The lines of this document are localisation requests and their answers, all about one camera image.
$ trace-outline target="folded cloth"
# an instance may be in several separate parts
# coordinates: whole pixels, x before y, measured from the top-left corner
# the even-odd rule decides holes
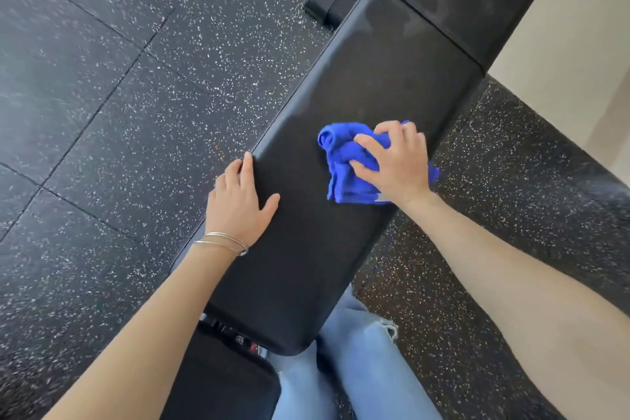
[[[381,192],[367,181],[355,175],[351,160],[356,160],[373,171],[379,170],[379,164],[354,137],[363,134],[373,137],[385,149],[391,146],[389,135],[375,135],[363,123],[333,123],[325,126],[318,135],[318,144],[326,151],[326,161],[330,170],[328,199],[336,202],[354,202],[358,204],[390,204],[382,199]],[[433,184],[440,171],[429,162],[429,184]]]

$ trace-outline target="towel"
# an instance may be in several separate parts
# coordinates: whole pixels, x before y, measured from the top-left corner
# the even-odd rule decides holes
[[[336,202],[354,202],[358,204],[391,204],[383,199],[375,186],[355,175],[351,160],[356,160],[373,171],[379,170],[379,164],[368,151],[360,146],[354,137],[363,134],[376,139],[383,148],[391,146],[389,135],[374,131],[363,123],[333,123],[325,126],[318,135],[318,144],[326,151],[326,161],[330,170],[328,199]],[[433,184],[440,171],[429,162],[429,183]]]

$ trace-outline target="leg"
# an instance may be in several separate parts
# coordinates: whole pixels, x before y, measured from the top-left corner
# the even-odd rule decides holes
[[[394,345],[398,328],[367,309],[349,287],[320,331],[358,420],[440,419],[437,409]]]
[[[337,416],[332,386],[317,368],[317,344],[295,357],[270,353],[282,392],[272,420],[333,420]]]

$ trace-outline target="weight bench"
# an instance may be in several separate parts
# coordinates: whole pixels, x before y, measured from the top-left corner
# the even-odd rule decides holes
[[[278,192],[280,207],[210,298],[163,419],[271,418],[279,379],[251,343],[281,355],[306,349],[396,211],[327,201],[319,130],[411,120],[432,155],[532,1],[345,3],[334,36],[253,149],[259,197]]]

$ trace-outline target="silver bracelet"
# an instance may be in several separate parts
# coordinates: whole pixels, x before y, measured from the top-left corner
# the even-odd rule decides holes
[[[200,240],[200,241],[204,241],[204,242],[207,242],[209,244],[219,244],[221,246],[225,246],[226,248],[232,249],[234,252],[237,252],[239,256],[245,256],[245,254],[247,254],[249,252],[249,246],[246,243],[244,243],[240,239],[237,239],[235,237],[230,236],[229,234],[218,233],[218,232],[209,232],[209,233],[206,233],[204,235],[204,237],[212,237],[212,236],[220,237],[220,238],[223,238],[223,239],[228,239],[228,240],[230,240],[232,242],[235,242],[235,243],[237,243],[238,245],[240,245],[242,247],[242,251],[234,250],[234,249],[230,248],[229,246],[225,246],[224,244],[217,243],[217,242],[211,242],[211,241],[205,241],[205,240]]]

